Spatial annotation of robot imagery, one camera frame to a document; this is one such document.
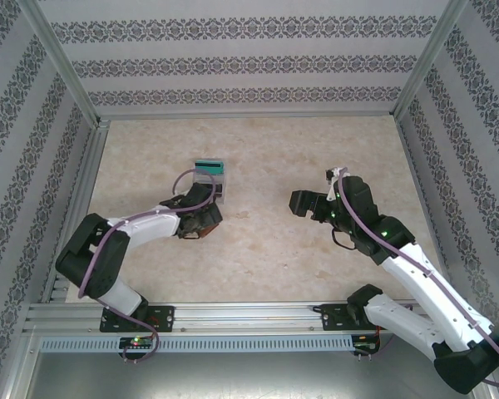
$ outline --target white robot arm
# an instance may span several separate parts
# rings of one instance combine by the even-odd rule
[[[148,302],[118,275],[126,251],[175,235],[181,239],[205,237],[222,220],[216,203],[208,203],[214,193],[194,183],[186,195],[138,215],[104,219],[89,214],[57,258],[56,269],[80,288],[80,295],[84,292],[123,315],[142,320]]]
[[[344,172],[327,171],[328,194],[294,191],[290,209],[302,217],[311,210],[311,219],[331,224],[339,246],[334,233],[348,234],[355,249],[399,280],[430,319],[371,284],[348,298],[348,313],[356,323],[364,320],[395,333],[433,361],[449,386],[468,393],[499,367],[499,325],[494,327],[455,291],[399,220],[378,213],[361,178]]]

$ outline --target floor panel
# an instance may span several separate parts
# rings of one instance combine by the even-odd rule
[[[225,160],[224,221],[205,239],[160,239],[126,255],[121,276],[151,302],[328,301],[366,283],[411,298],[369,258],[337,247],[328,224],[290,213],[290,193],[327,191],[334,166],[368,182],[379,211],[404,222],[437,264],[391,116],[115,121],[90,211],[150,209],[201,157]],[[67,301],[76,296],[71,287]]]

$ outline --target wall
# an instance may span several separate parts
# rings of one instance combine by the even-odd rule
[[[447,0],[41,0],[101,115],[390,111]]]
[[[18,5],[0,0],[0,377],[23,305],[41,297],[89,135]]]
[[[452,283],[499,323],[499,0],[467,4],[399,122]]]

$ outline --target purple cable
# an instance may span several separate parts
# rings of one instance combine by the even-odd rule
[[[100,252],[103,249],[103,247],[106,245],[106,242],[109,239],[109,237],[111,237],[111,234],[113,234],[118,228],[120,228],[124,224],[127,224],[127,223],[129,223],[129,222],[131,222],[133,220],[144,218],[146,216],[152,216],[154,214],[171,214],[171,213],[174,213],[176,211],[177,212],[190,212],[192,210],[197,210],[199,208],[203,208],[204,206],[206,206],[207,204],[210,204],[211,202],[213,202],[215,200],[215,194],[216,194],[215,178],[213,177],[213,175],[211,173],[209,173],[206,170],[190,169],[190,170],[187,170],[187,171],[183,172],[181,175],[179,175],[177,177],[177,179],[175,179],[174,186],[172,187],[172,192],[175,191],[175,187],[177,186],[177,184],[179,183],[179,181],[181,180],[181,178],[183,176],[188,175],[189,173],[198,172],[198,171],[200,173],[202,173],[204,175],[208,175],[210,177],[210,180],[212,182],[213,188],[212,188],[212,190],[210,192],[209,197],[205,201],[203,201],[201,204],[194,205],[194,206],[189,206],[188,208],[148,210],[146,212],[141,212],[139,214],[134,214],[132,216],[127,217],[125,220],[121,220],[120,222],[118,222],[114,226],[112,226],[109,230],[107,230],[107,233],[104,234],[104,236],[102,237],[100,243],[98,244],[98,247],[96,248],[96,251],[92,255],[91,262],[89,263],[89,266],[86,269],[85,276],[83,277],[82,284],[80,286],[80,290],[79,290],[79,292],[77,294],[78,298],[83,298],[85,296],[86,285],[89,283],[89,280],[91,279],[92,271],[94,270],[94,265],[96,264],[96,261],[98,260],[98,257],[100,256]],[[129,320],[132,323],[139,324],[140,326],[142,326],[144,328],[148,328],[150,331],[152,331],[152,333],[153,333],[153,335],[154,335],[154,337],[156,339],[156,345],[155,345],[154,349],[152,351],[148,352],[142,358],[134,360],[133,363],[142,362],[143,360],[146,360],[148,357],[150,357],[151,355],[153,355],[153,353],[155,353],[157,351],[157,348],[159,347],[159,334],[157,333],[157,331],[150,324],[143,323],[140,320],[132,318],[131,316],[127,316],[124,313],[119,312],[118,310],[116,310],[116,309],[110,307],[109,305],[103,303],[102,301],[98,300],[98,302],[101,303],[104,307],[106,307],[109,310],[111,310],[114,314],[120,316],[121,318]],[[125,362],[127,362],[127,360],[128,360],[127,357],[126,357],[126,351],[127,351],[127,349],[128,349],[127,347],[124,348],[124,352],[122,353],[122,356],[124,357],[124,361]]]
[[[424,273],[426,276],[428,276],[439,288],[440,290],[446,295],[446,297],[451,301],[451,303],[455,306],[455,308],[458,309],[458,311],[464,316],[464,318],[470,323],[470,325],[475,328],[479,334],[482,335],[482,337],[492,346],[492,348],[499,354],[499,346],[490,338],[490,336],[481,328],[481,326],[478,325],[477,321],[466,311],[466,309],[451,295],[449,290],[443,285],[443,283],[434,275],[431,273],[431,271],[424,267],[422,264],[417,262],[416,260],[412,259],[410,256],[405,254],[403,251],[400,251],[399,249],[395,248],[393,245],[387,243],[383,239],[379,238],[372,230],[368,228],[366,224],[363,223],[363,221],[358,217],[358,215],[355,213],[353,208],[348,202],[348,199],[345,196],[345,193],[343,191],[343,175],[348,171],[348,168],[342,168],[340,172],[338,173],[338,192],[340,193],[340,198],[342,198],[343,205],[346,207],[348,210],[349,214],[353,218],[356,224],[358,224],[358,227],[360,227],[364,233],[366,233],[371,239],[373,239],[376,243],[382,245],[383,247],[390,249],[392,252],[394,252],[396,255],[401,256],[405,260],[407,260],[410,264],[415,266],[416,268],[419,268],[422,273]],[[494,387],[499,387],[499,382],[494,382],[490,380],[484,380],[484,382],[488,385],[492,385]]]

